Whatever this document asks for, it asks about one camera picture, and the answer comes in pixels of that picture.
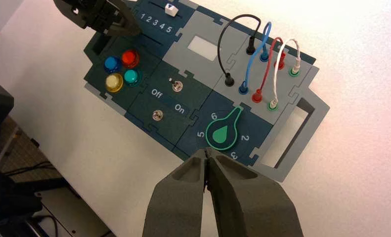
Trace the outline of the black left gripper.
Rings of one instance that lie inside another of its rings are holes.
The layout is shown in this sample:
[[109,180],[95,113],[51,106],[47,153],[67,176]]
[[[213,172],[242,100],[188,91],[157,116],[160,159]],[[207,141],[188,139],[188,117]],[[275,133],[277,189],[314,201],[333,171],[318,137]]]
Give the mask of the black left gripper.
[[141,29],[129,0],[54,0],[57,9],[77,26],[107,36],[136,36]]

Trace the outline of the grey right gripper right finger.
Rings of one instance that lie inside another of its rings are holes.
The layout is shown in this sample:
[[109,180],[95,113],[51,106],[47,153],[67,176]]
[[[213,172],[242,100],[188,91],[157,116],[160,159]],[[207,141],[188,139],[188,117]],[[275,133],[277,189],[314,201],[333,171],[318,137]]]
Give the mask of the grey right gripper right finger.
[[212,148],[207,189],[220,237],[302,237],[296,208],[281,185]]

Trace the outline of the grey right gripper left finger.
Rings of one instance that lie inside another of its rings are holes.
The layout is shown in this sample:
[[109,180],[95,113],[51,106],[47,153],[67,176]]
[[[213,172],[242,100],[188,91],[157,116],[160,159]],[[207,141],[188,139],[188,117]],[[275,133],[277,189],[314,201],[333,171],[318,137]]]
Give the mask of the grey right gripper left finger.
[[197,150],[154,188],[147,207],[144,237],[201,235],[206,154]]

